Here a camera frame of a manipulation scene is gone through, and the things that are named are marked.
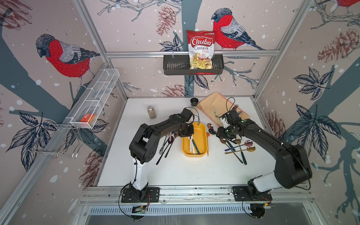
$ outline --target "black metal basket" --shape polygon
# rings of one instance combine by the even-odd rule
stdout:
[[[164,55],[165,75],[218,75],[224,70],[222,55],[215,55],[212,59],[212,69],[190,69],[188,55]]]

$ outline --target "bullfinch illustration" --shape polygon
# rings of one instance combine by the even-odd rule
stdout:
[[[90,70],[91,61],[100,55],[80,48],[78,45],[59,41],[49,34],[43,34],[36,40],[36,48],[39,56],[45,56],[62,75],[79,77],[80,86],[77,89],[85,87],[82,85],[82,76]]]
[[[232,48],[235,50],[239,46],[253,46],[259,50],[264,50],[257,46],[255,41],[246,33],[245,28],[236,22],[230,9],[216,10],[211,19],[214,20],[215,41],[222,47],[221,49]]]
[[[353,4],[359,2],[360,0],[324,0],[322,2],[319,2],[319,5],[324,4],[324,3],[328,2],[328,1],[334,1],[337,4],[336,8],[334,9],[334,11],[332,13],[330,13],[330,15],[335,14],[335,10],[339,6],[346,7],[347,13],[345,15],[347,15],[347,14],[352,14],[352,12],[349,12],[349,6],[352,6]]]

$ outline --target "yellow tray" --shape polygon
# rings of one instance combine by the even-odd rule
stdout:
[[[206,154],[208,151],[208,144],[207,144],[207,135],[206,135],[206,127],[204,124],[200,123],[198,126],[197,123],[193,123],[194,125],[194,135],[193,139],[195,141],[196,146],[198,147],[198,150],[200,154],[194,154],[193,152],[190,152],[190,140],[186,138],[183,139],[183,153],[187,157],[202,157]]]

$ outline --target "cassava chips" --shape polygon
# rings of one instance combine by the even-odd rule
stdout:
[[[189,44],[190,69],[212,69],[215,32],[187,31]]]

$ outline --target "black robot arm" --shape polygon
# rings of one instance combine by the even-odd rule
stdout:
[[[252,120],[241,120],[236,110],[225,113],[221,118],[224,126],[218,129],[217,136],[233,139],[238,134],[268,151],[276,160],[274,175],[282,187],[289,189],[312,177],[306,151],[301,145],[293,146],[281,141]]]
[[[131,156],[139,160],[141,164],[149,162],[155,155],[160,138],[172,131],[179,131],[180,137],[188,137],[194,134],[194,126],[188,124],[193,113],[184,108],[179,114],[173,114],[169,119],[155,125],[142,124],[135,137],[130,143]]]

